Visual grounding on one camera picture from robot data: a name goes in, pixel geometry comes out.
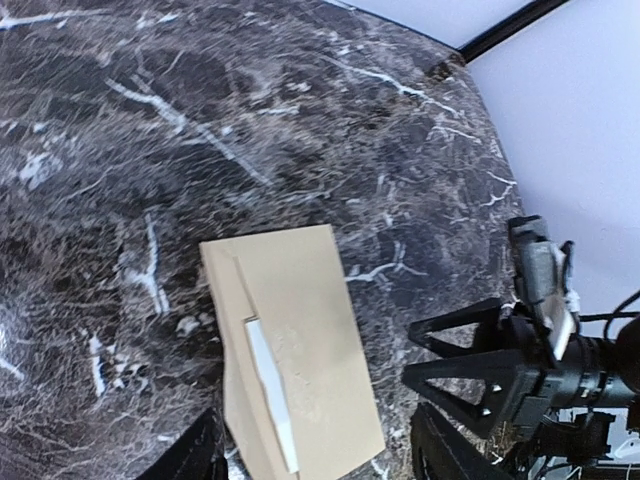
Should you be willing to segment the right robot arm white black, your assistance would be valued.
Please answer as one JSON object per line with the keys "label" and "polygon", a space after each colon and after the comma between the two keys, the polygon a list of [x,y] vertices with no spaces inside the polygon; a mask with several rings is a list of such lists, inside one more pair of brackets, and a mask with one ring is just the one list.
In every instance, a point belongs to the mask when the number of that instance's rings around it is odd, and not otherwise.
{"label": "right robot arm white black", "polygon": [[406,366],[403,384],[483,440],[508,424],[522,452],[606,459],[610,409],[639,411],[637,376],[615,344],[571,334],[557,360],[548,329],[524,305],[501,310],[490,298],[411,323],[409,340],[437,358]]}

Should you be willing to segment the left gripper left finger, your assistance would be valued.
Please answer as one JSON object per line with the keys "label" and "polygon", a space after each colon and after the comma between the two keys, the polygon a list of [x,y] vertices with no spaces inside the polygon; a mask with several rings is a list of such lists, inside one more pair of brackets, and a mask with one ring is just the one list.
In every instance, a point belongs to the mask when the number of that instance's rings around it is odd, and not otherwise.
{"label": "left gripper left finger", "polygon": [[205,410],[176,442],[140,476],[140,480],[228,479],[220,424]]}

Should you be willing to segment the white letter paper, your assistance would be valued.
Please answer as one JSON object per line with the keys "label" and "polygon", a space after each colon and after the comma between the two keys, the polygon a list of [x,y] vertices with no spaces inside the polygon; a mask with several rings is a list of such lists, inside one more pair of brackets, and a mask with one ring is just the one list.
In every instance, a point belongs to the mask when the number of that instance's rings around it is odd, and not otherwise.
{"label": "white letter paper", "polygon": [[289,474],[296,474],[299,472],[299,462],[282,376],[260,319],[248,319],[245,330],[286,469]]}

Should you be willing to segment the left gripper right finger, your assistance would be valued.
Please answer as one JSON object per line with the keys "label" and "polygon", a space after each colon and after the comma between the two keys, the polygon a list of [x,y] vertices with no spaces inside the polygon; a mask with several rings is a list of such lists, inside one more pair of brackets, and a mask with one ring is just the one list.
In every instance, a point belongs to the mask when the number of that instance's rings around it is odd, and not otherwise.
{"label": "left gripper right finger", "polygon": [[430,403],[419,403],[411,417],[412,468],[417,480],[511,480],[493,466]]}

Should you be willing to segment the brown paper envelope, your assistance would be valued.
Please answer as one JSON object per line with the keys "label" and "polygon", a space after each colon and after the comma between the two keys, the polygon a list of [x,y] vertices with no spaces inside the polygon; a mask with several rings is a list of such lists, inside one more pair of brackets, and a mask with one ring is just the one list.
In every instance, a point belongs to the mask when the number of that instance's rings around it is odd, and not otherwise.
{"label": "brown paper envelope", "polygon": [[[224,345],[226,425],[253,479],[339,479],[385,447],[332,228],[204,242],[201,257]],[[252,351],[259,322],[290,415],[277,433]]]}

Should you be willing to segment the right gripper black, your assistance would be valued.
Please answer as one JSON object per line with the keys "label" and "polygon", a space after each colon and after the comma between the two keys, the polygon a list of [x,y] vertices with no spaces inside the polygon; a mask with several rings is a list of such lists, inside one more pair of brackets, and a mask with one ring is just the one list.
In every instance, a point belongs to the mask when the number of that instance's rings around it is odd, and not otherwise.
{"label": "right gripper black", "polygon": [[[476,436],[487,439],[503,423],[517,440],[529,440],[550,405],[547,374],[555,367],[549,329],[523,304],[500,319],[502,302],[489,298],[468,307],[413,322],[408,339],[441,358],[495,350],[509,351],[505,365],[479,361],[431,361],[409,365],[405,386],[442,409]],[[463,347],[436,337],[474,326]]]}

